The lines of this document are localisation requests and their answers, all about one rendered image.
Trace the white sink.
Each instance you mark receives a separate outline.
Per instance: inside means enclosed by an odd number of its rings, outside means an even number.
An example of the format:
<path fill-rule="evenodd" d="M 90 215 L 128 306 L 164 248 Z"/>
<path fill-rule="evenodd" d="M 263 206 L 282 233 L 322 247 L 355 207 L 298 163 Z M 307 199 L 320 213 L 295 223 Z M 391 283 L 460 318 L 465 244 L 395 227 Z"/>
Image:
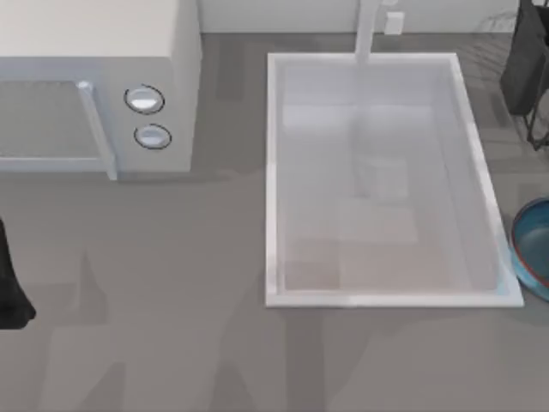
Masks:
<path fill-rule="evenodd" d="M 523 306 L 455 53 L 271 53 L 266 137 L 266 306 Z"/>

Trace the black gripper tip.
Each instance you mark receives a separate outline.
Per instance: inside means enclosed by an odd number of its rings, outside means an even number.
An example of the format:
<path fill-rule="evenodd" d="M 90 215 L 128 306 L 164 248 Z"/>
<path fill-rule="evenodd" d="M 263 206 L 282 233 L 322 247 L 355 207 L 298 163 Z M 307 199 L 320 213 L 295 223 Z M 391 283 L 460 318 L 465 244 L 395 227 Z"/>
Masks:
<path fill-rule="evenodd" d="M 0 330 L 22 330 L 36 317 L 36 310 L 19 283 L 0 218 Z"/>

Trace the microwave door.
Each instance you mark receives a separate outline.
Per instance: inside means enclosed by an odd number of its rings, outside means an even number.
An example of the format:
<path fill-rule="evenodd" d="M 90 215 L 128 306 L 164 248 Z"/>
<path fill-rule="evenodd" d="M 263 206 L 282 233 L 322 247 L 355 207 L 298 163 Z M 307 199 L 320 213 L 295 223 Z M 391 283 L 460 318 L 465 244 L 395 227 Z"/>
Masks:
<path fill-rule="evenodd" d="M 0 81 L 0 173 L 105 171 L 74 82 Z"/>

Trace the small microwave knob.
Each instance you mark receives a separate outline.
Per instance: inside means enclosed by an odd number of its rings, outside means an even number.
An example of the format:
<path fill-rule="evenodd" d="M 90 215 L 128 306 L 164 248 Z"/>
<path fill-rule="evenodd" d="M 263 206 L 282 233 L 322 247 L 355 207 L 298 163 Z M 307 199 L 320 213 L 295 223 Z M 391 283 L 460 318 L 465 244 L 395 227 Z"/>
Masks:
<path fill-rule="evenodd" d="M 138 127 L 133 136 L 136 143 L 147 150 L 162 150 L 172 143 L 172 134 L 160 124 Z"/>

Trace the white wall socket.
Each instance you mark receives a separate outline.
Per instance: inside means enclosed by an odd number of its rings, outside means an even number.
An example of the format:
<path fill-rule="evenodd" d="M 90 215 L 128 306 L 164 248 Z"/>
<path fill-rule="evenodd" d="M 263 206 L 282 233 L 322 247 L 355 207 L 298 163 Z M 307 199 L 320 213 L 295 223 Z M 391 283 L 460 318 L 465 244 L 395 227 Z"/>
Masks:
<path fill-rule="evenodd" d="M 400 35 L 403 33 L 405 13 L 401 11 L 388 12 L 384 27 L 385 35 Z"/>

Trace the tall white tap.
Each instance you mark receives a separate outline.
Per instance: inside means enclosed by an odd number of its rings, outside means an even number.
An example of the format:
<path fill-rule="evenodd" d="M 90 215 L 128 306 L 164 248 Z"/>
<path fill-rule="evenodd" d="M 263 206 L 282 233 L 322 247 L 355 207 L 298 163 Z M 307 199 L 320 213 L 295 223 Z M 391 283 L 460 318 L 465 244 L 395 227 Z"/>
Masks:
<path fill-rule="evenodd" d="M 379 4 L 380 0 L 359 0 L 354 52 L 357 65 L 366 65 L 369 60 Z"/>

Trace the blue bowl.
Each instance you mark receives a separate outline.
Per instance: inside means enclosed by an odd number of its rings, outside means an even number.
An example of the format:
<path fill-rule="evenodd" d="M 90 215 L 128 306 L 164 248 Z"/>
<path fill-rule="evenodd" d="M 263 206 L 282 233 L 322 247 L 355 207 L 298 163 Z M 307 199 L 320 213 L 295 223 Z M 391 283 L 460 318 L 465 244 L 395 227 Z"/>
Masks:
<path fill-rule="evenodd" d="M 517 278 L 549 302 L 549 197 L 526 203 L 510 228 L 511 260 Z"/>

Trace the pale microwave oven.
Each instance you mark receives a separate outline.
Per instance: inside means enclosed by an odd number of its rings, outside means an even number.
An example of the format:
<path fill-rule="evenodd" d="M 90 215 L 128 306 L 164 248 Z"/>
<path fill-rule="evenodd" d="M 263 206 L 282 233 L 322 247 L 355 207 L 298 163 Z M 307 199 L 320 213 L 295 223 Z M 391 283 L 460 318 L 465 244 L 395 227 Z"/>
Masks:
<path fill-rule="evenodd" d="M 196 0 L 0 0 L 0 81 L 91 82 L 118 178 L 190 170 L 201 63 Z M 124 103 L 142 84 L 164 95 L 160 112 Z M 133 133 L 147 124 L 172 143 L 141 147 Z"/>

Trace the large microwave knob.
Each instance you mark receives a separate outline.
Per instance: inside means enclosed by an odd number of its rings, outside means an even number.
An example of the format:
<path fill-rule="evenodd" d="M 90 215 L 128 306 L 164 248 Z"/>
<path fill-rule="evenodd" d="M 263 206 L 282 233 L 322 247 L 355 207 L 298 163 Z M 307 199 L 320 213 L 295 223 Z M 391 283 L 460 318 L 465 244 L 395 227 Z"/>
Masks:
<path fill-rule="evenodd" d="M 125 90 L 124 103 L 133 112 L 152 115 L 163 109 L 166 100 L 157 88 L 142 84 Z"/>

